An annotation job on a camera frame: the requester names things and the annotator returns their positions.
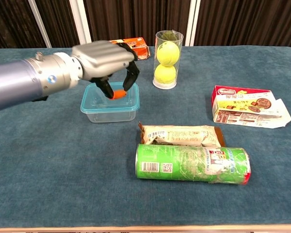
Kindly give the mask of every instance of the robotic arm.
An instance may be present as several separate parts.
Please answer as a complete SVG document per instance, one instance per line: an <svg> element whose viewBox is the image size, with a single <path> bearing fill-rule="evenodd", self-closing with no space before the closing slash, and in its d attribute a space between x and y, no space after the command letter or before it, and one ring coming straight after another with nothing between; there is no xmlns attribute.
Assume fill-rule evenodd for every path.
<svg viewBox="0 0 291 233"><path fill-rule="evenodd" d="M46 100L49 95L75 87L79 80L96 83L106 97L113 98L109 77L124 68L127 76L123 88L135 83L139 69L137 55L125 43L95 41L63 52L0 65L0 110L27 101Z"/></svg>

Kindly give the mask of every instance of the wrapped snack bar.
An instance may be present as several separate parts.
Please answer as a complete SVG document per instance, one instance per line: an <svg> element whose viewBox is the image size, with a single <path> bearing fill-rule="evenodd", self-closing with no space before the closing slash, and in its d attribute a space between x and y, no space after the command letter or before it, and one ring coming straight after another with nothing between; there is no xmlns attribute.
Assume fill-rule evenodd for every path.
<svg viewBox="0 0 291 233"><path fill-rule="evenodd" d="M139 144L136 176L140 179L247 184L251 168L242 148L206 148Z"/></svg>
<svg viewBox="0 0 291 233"><path fill-rule="evenodd" d="M223 134L218 127L174 126L174 125L142 125L142 144L177 145L193 147L224 147Z"/></svg>

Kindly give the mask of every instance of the carrot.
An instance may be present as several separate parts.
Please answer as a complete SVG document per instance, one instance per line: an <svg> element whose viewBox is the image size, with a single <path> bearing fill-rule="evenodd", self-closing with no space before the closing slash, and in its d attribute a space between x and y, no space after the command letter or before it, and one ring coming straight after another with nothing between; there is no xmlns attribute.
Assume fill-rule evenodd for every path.
<svg viewBox="0 0 291 233"><path fill-rule="evenodd" d="M126 91L124 90L115 90L113 91L113 98L112 100L120 99L126 96Z"/></svg>

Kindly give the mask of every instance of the table edge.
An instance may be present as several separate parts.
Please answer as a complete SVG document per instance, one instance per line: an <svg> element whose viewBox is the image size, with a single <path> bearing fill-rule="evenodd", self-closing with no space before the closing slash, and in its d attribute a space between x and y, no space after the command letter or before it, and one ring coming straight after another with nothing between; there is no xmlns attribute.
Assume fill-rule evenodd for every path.
<svg viewBox="0 0 291 233"><path fill-rule="evenodd" d="M0 228L0 233L10 232L185 232L185 231L291 231L291 224L266 225L189 225L189 226L129 226L129 227L37 227L37 228Z"/></svg>

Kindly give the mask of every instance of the barcode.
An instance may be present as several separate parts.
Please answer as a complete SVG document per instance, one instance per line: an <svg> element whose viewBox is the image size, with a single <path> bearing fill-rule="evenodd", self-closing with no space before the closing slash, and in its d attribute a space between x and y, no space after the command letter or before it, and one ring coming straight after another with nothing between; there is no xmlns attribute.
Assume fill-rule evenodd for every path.
<svg viewBox="0 0 291 233"><path fill-rule="evenodd" d="M159 172L160 163L142 162L141 171Z"/></svg>
<svg viewBox="0 0 291 233"><path fill-rule="evenodd" d="M165 135L166 135L166 132L165 131L156 131L156 132L149 133L147 135L147 137L149 137L149 138L151 138L151 137L157 137L157 136L159 136L159 137L165 137Z"/></svg>
<svg viewBox="0 0 291 233"><path fill-rule="evenodd" d="M163 172L172 173L173 172L173 164L163 163Z"/></svg>

